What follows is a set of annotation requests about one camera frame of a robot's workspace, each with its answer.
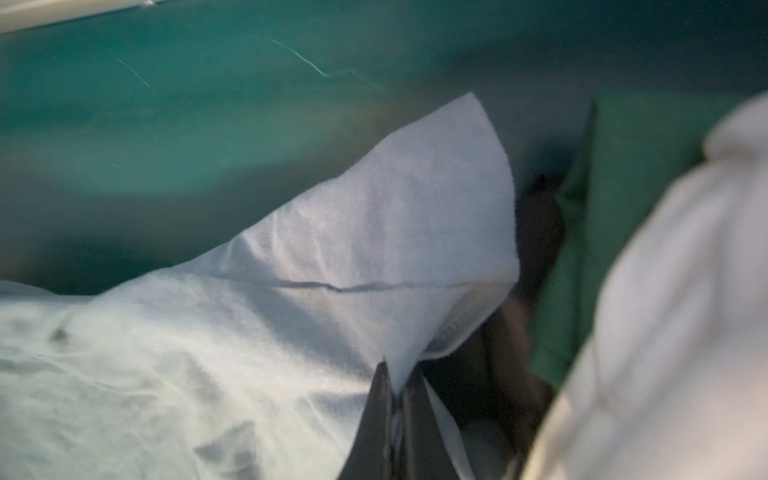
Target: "scratch mark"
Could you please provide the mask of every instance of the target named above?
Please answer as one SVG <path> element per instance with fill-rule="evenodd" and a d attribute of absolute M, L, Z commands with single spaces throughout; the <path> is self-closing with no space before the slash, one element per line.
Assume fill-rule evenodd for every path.
<path fill-rule="evenodd" d="M 369 78 L 367 78 L 367 77 L 363 76 L 362 74 L 360 74 L 360 72 L 357 71 L 356 68 L 345 68 L 345 69 L 343 69 L 341 71 L 338 71 L 336 73 L 328 74 L 328 73 L 324 72 L 323 70 L 321 70 L 320 67 L 315 65 L 313 62 L 308 60 L 306 57 L 301 55 L 298 51 L 293 50 L 288 45 L 280 43 L 279 41 L 275 40 L 274 38 L 268 38 L 267 41 L 271 41 L 275 45 L 277 45 L 277 46 L 279 46 L 281 48 L 285 48 L 287 51 L 289 51 L 292 54 L 294 54 L 295 56 L 297 56 L 299 60 L 303 61 L 304 63 L 306 63 L 307 65 L 312 67 L 317 73 L 321 74 L 323 76 L 323 78 L 335 78 L 335 77 L 340 77 L 340 76 L 343 76 L 343 75 L 346 75 L 346 74 L 352 74 L 355 77 L 357 77 L 360 80 L 362 80 L 363 82 L 365 82 L 366 84 L 368 84 L 368 86 L 373 87 L 373 88 L 375 88 L 376 90 L 379 90 L 379 91 L 383 91 L 384 90 L 383 88 L 381 88 L 380 85 L 377 85 L 377 84 L 373 83 Z"/>
<path fill-rule="evenodd" d="M 130 71 L 134 72 L 134 75 L 136 75 L 137 77 L 139 77 L 139 80 L 141 80 L 141 82 L 142 82 L 142 83 L 144 83 L 145 85 L 147 85 L 147 88 L 149 88 L 149 89 L 150 89 L 150 91 L 152 91 L 152 87 L 150 87 L 150 86 L 149 86 L 149 84 L 147 83 L 147 81 L 146 81 L 146 80 L 144 80 L 144 79 L 141 77 L 141 75 L 139 75 L 139 74 L 138 74 L 138 73 L 137 73 L 137 72 L 136 72 L 136 71 L 135 71 L 133 68 L 131 68 L 131 66 L 130 66 L 129 64 L 127 64 L 127 63 L 125 63 L 124 61 L 122 61 L 120 58 L 118 58 L 118 56 L 117 56 L 117 55 L 115 55 L 115 54 L 114 54 L 114 53 L 112 53 L 111 51 L 109 52 L 109 54 L 110 54 L 110 55 L 112 55 L 112 56 L 114 57 L 114 59 L 115 59 L 115 60 L 117 60 L 117 61 L 119 61 L 120 63 L 122 63 L 123 65 L 125 65 L 125 66 L 127 67 L 127 69 L 128 69 L 128 70 L 130 70 Z"/>

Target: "white cloth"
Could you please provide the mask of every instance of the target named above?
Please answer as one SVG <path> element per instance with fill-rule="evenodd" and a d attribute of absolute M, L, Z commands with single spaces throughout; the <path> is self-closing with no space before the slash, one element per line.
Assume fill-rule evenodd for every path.
<path fill-rule="evenodd" d="M 768 477 L 768 95 L 704 153 L 613 266 L 523 480 Z"/>
<path fill-rule="evenodd" d="M 514 202 L 468 94 L 189 263 L 0 297 L 0 478 L 335 478 L 376 365 L 401 389 L 517 280 Z"/>

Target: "white fabric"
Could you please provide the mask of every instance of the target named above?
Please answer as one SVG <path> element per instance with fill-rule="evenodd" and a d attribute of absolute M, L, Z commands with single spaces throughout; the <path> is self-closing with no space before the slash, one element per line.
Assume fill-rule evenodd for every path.
<path fill-rule="evenodd" d="M 514 199 L 468 94 L 189 263 L 0 297 L 0 478 L 335 478 L 376 364 L 401 389 L 517 280 Z"/>
<path fill-rule="evenodd" d="M 768 477 L 768 95 L 704 153 L 612 268 L 523 480 Z"/>

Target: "black object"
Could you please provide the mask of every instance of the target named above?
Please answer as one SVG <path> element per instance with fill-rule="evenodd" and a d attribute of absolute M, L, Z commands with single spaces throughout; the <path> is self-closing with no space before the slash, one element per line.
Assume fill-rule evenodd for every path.
<path fill-rule="evenodd" d="M 402 418 L 401 442 L 392 434 L 398 432 L 393 425 L 398 418 Z M 418 366 L 398 399 L 386 364 L 376 367 L 352 451 L 338 480 L 458 480 Z"/>

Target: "dark object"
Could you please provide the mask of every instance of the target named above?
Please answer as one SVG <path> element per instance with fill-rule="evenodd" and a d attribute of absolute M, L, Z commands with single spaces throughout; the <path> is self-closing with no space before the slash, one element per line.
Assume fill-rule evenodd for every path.
<path fill-rule="evenodd" d="M 460 429 L 493 417 L 491 368 L 480 329 L 450 355 L 425 360 L 419 368 Z"/>
<path fill-rule="evenodd" d="M 384 362 L 376 367 L 352 451 L 339 480 L 458 480 L 445 450 L 424 376 L 417 366 L 396 402 Z M 394 442 L 393 420 L 402 408 L 402 441 Z M 392 446 L 401 445 L 402 451 Z"/>
<path fill-rule="evenodd" d="M 565 238 L 565 225 L 555 200 L 563 180 L 561 175 L 539 176 L 517 208 L 520 280 L 513 291 L 531 306 L 541 292 Z"/>

